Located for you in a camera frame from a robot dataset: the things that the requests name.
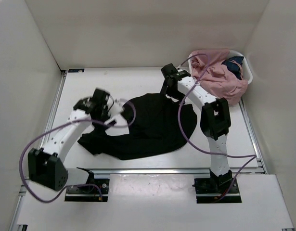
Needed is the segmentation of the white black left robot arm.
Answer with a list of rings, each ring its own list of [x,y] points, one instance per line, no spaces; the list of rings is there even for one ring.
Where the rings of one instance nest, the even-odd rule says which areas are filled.
[[[128,134],[128,122],[122,116],[125,106],[109,92],[95,89],[92,96],[80,99],[65,126],[57,129],[40,149],[31,149],[28,157],[29,179],[54,191],[78,185],[85,193],[94,189],[92,172],[84,168],[66,168],[64,161],[85,129],[94,125],[107,135]]]

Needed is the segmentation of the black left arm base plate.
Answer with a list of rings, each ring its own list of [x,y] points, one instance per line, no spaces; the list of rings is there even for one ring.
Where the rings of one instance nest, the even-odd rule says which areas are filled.
[[[89,182],[95,186],[68,187],[65,192],[65,202],[107,202],[109,197],[109,176],[95,176]]]

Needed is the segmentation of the black trousers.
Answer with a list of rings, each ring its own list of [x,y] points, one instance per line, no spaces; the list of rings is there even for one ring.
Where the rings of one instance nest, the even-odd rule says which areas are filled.
[[[78,139],[92,155],[107,154],[120,160],[132,160],[166,154],[182,148],[197,126],[197,114],[191,104],[182,107],[160,93],[147,93],[130,100],[136,114],[125,104],[122,116],[133,124],[129,134],[110,136],[102,126]]]

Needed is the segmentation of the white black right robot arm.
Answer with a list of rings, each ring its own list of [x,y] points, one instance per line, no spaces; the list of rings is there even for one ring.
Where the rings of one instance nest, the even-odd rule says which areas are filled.
[[[161,93],[179,100],[185,99],[201,111],[200,129],[209,144],[210,188],[221,192],[232,182],[232,171],[228,163],[227,135],[231,126],[229,105],[226,99],[209,94],[186,70],[178,70],[173,64],[161,69],[164,77]]]

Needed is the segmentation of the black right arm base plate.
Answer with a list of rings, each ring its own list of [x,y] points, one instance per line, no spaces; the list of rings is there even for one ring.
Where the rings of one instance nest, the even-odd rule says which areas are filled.
[[[228,190],[230,183],[216,187],[210,178],[195,178],[192,185],[195,188],[196,202],[198,204],[232,204],[241,203],[241,195],[237,180],[234,180],[232,187]]]

